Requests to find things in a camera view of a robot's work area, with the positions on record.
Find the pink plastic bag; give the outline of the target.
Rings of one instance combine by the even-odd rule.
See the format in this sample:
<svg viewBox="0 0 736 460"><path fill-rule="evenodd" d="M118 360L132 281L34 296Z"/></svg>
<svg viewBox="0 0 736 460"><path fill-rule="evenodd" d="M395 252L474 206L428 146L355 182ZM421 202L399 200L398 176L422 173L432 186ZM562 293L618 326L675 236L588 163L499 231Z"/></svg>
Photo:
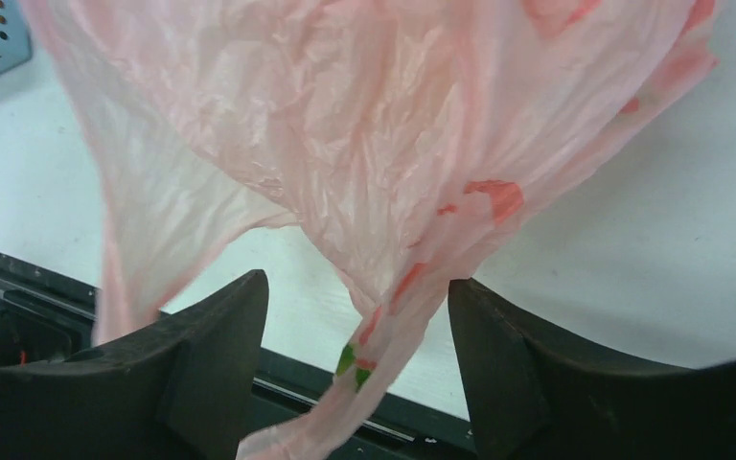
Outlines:
<svg viewBox="0 0 736 460"><path fill-rule="evenodd" d="M240 459L323 459L449 283L716 65L715 1L25 1L99 167L93 333L158 311L241 234L300 227L361 320L308 414Z"/></svg>

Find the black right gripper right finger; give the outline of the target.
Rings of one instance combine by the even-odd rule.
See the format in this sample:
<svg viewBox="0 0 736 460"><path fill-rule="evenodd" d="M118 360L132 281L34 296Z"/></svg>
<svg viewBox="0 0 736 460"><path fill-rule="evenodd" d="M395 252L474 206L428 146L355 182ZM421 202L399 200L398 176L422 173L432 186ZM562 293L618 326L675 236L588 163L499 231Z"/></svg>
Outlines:
<svg viewBox="0 0 736 460"><path fill-rule="evenodd" d="M736 360L616 351L454 281L448 314L482 459L736 459Z"/></svg>

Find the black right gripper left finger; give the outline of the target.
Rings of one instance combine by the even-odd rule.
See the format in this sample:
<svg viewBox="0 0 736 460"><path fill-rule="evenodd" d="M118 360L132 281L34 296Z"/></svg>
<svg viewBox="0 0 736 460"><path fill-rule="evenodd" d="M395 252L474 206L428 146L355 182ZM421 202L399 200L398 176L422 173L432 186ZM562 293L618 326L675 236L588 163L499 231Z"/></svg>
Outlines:
<svg viewBox="0 0 736 460"><path fill-rule="evenodd" d="M268 306L252 270L61 362L30 361L0 315L0 459L232 459Z"/></svg>

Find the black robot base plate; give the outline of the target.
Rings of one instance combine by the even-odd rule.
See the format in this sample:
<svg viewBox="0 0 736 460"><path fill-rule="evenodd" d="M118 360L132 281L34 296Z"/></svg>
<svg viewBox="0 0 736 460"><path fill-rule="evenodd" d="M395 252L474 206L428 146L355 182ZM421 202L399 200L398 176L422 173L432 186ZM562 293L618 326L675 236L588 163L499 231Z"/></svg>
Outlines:
<svg viewBox="0 0 736 460"><path fill-rule="evenodd" d="M30 361L61 362L97 347L90 339L93 287L0 253L0 315L13 325ZM0 366L7 364L0 351ZM261 345L246 412L245 432L278 424L309 410L326 374Z"/></svg>

